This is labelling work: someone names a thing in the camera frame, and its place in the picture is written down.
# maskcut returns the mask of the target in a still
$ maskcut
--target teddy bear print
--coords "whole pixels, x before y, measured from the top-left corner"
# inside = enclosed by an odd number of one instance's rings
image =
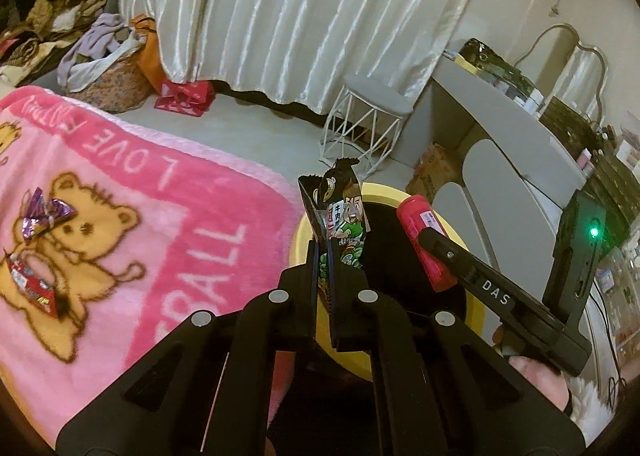
[[[72,362],[76,357],[76,337],[88,318],[86,302],[104,299],[119,284],[145,276],[146,269],[139,262],[131,262],[120,274],[113,274],[98,263],[116,250],[127,232],[139,224],[140,217],[131,207],[113,204],[95,185],[82,185],[73,173],[61,174],[54,180],[50,197],[66,201],[78,213],[28,245],[22,240],[22,220],[17,219],[14,253],[23,261],[46,267],[55,288],[59,317],[52,317],[24,297],[4,259],[0,263],[0,296],[24,312],[34,334],[50,353]]]
[[[19,137],[20,127],[18,127],[17,123],[9,123],[7,121],[0,123],[0,155]],[[8,160],[7,156],[0,159],[0,165],[6,165]]]

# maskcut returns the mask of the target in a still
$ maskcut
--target purple snack packet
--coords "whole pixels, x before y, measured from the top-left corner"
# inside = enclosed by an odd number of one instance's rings
[[[36,235],[76,214],[75,208],[62,200],[52,198],[47,203],[42,189],[37,187],[22,216],[22,238],[28,245]]]

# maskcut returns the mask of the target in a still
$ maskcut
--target black snack bag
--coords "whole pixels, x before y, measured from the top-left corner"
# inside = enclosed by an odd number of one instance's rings
[[[341,158],[335,161],[334,166],[322,178],[298,178],[306,214],[320,248],[318,286],[329,311],[331,299],[327,274],[327,241],[338,239],[340,261],[360,268],[365,236],[370,230],[364,213],[360,183],[352,168],[357,163],[359,161],[353,158]]]

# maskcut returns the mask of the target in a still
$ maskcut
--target white metal stool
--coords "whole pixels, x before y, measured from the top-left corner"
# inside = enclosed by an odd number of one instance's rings
[[[362,100],[370,109],[361,118],[351,122],[350,117],[355,119],[353,109],[356,99]],[[335,158],[345,156],[345,146],[351,147],[360,154],[358,159],[361,163],[367,162],[362,175],[365,178],[368,177],[391,154],[402,126],[413,110],[411,103],[390,87],[368,76],[348,74],[344,78],[344,87],[324,124],[320,140],[321,161],[333,166]],[[383,119],[391,119],[391,123],[382,133],[376,128],[380,122],[379,113],[388,115]],[[370,127],[361,125],[367,118],[372,121]],[[365,150],[355,141],[369,131],[371,133],[369,148]],[[328,153],[336,146],[339,146],[340,153],[335,152],[336,155],[333,158],[329,157]],[[374,157],[374,153],[379,153],[380,156]]]

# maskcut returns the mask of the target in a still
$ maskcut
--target black device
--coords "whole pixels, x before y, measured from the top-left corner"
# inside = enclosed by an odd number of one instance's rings
[[[584,259],[597,258],[598,238],[578,235],[583,216],[604,217],[579,193],[569,207],[546,305],[444,236],[427,230],[419,240],[533,356],[577,374],[589,351],[575,320],[588,284],[562,277],[593,279],[593,262]],[[328,246],[332,344],[371,355],[382,456],[584,451],[577,426],[462,319],[449,311],[409,319],[398,302],[368,288],[362,270],[339,262],[336,240]],[[63,427],[57,454],[262,456],[274,353],[314,342],[318,255],[310,242],[306,264],[285,270],[276,290],[240,312],[192,314]]]

